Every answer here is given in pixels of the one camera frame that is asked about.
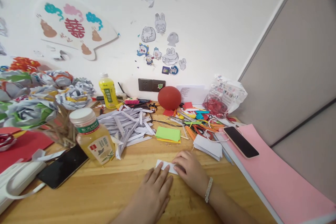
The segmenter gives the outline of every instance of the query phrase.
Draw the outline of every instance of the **desk surface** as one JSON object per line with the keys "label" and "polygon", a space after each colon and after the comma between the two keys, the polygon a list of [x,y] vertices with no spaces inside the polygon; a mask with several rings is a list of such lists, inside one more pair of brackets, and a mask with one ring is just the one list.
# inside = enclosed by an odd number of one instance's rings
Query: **desk surface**
{"label": "desk surface", "polygon": [[[165,119],[163,108],[153,114]],[[153,128],[163,126],[154,122]],[[0,223],[59,224],[108,223],[127,205],[143,176],[154,167],[157,159],[170,162],[180,150],[192,150],[191,138],[181,138],[181,144],[152,139],[126,147],[121,160],[112,160],[104,167],[96,167],[90,160],[60,188],[43,188],[29,198],[14,201],[0,215]],[[47,154],[59,151],[53,144]],[[276,223],[237,166],[224,157],[218,162],[194,149],[197,159],[214,182],[260,223]],[[159,223],[220,223],[216,213],[192,191],[178,175],[170,191],[171,200]],[[24,193],[35,188],[34,180]]]}

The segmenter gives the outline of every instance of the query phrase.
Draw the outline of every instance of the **electrical outlet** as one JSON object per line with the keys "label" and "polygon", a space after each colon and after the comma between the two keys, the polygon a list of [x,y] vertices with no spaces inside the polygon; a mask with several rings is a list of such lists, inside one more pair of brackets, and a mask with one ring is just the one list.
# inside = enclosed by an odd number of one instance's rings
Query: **electrical outlet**
{"label": "electrical outlet", "polygon": [[139,91],[152,91],[153,80],[150,79],[138,79]]}
{"label": "electrical outlet", "polygon": [[153,92],[160,92],[162,88],[166,86],[166,81],[164,80],[153,80],[153,87],[152,91]]}

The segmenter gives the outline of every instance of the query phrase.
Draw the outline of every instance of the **smartphone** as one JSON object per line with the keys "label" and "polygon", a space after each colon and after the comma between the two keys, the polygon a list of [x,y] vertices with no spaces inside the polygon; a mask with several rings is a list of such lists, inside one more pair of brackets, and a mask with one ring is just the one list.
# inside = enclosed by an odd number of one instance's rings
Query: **smartphone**
{"label": "smartphone", "polygon": [[223,130],[245,158],[250,159],[259,155],[259,152],[245,139],[245,137],[243,137],[243,135],[235,127],[226,127]]}
{"label": "smartphone", "polygon": [[36,177],[52,189],[56,189],[71,177],[87,160],[87,155],[79,145],[76,145],[45,167]]}

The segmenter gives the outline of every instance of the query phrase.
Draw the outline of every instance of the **bottle label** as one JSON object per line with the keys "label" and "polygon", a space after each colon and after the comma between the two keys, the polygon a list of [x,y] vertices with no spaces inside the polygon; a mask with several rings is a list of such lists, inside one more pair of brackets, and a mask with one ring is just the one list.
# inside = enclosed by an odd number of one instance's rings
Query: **bottle label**
{"label": "bottle label", "polygon": [[107,163],[114,158],[113,149],[110,145],[109,137],[102,136],[93,141],[88,147],[89,151],[99,161],[101,165]]}
{"label": "bottle label", "polygon": [[106,98],[107,98],[108,102],[112,103],[112,97],[111,97],[110,89],[104,89],[104,92],[105,92],[105,95],[106,95]]}
{"label": "bottle label", "polygon": [[81,135],[91,134],[92,132],[95,132],[97,129],[99,129],[98,120],[96,120],[94,123],[92,123],[88,126],[77,128],[78,133],[81,134]]}

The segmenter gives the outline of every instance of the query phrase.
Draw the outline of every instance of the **hand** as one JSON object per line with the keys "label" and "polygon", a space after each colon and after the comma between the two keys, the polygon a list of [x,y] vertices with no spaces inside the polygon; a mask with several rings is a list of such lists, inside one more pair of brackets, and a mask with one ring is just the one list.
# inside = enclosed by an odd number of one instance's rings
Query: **hand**
{"label": "hand", "polygon": [[174,167],[183,181],[198,195],[205,198],[210,178],[196,157],[191,152],[183,150],[176,155],[172,163],[180,165],[185,169],[183,171],[178,166]]}
{"label": "hand", "polygon": [[163,162],[147,172],[131,202],[112,224],[151,224],[161,218],[170,200],[168,193],[173,182],[172,176],[166,180],[169,166],[159,175],[162,166]]}

